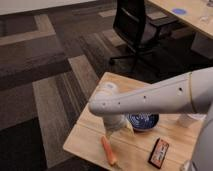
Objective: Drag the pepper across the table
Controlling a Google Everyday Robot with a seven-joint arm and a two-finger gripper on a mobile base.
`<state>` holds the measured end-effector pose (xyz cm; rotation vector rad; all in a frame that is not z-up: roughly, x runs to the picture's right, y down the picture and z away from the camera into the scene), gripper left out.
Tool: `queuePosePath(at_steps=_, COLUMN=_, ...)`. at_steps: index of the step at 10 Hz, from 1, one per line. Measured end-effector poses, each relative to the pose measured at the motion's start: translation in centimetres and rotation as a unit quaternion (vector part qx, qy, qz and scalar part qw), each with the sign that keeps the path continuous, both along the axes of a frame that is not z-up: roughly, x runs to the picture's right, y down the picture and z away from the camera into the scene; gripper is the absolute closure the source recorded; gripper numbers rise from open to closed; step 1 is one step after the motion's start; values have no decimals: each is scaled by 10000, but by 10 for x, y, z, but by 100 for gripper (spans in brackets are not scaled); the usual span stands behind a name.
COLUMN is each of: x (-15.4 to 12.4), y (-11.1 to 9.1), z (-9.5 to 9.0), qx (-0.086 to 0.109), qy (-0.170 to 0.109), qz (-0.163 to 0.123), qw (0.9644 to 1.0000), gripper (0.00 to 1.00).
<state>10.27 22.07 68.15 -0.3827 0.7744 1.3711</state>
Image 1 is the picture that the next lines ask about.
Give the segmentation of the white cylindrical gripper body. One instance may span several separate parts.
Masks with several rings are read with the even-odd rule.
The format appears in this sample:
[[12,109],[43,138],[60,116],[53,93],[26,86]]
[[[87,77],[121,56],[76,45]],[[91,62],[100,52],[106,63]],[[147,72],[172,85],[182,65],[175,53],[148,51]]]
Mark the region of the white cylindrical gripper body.
[[118,131],[126,126],[127,120],[124,115],[105,116],[104,127],[107,131]]

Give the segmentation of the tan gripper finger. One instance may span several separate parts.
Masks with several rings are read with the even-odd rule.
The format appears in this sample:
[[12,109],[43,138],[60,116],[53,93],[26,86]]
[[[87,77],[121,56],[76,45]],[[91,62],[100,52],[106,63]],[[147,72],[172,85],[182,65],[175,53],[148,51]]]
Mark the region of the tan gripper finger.
[[112,131],[105,129],[105,136],[106,136],[106,138],[110,139],[111,135],[112,135]]
[[128,133],[134,135],[133,127],[132,127],[132,125],[131,125],[131,123],[130,123],[129,121],[126,121],[125,130],[126,130]]

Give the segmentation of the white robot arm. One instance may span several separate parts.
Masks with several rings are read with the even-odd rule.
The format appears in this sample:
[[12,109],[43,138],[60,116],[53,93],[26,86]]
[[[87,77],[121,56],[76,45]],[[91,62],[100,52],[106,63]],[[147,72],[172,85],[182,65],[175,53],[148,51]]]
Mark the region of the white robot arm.
[[189,171],[213,169],[213,67],[187,72],[133,91],[118,93],[105,82],[90,98],[89,111],[106,119],[113,130],[125,114],[204,114]]

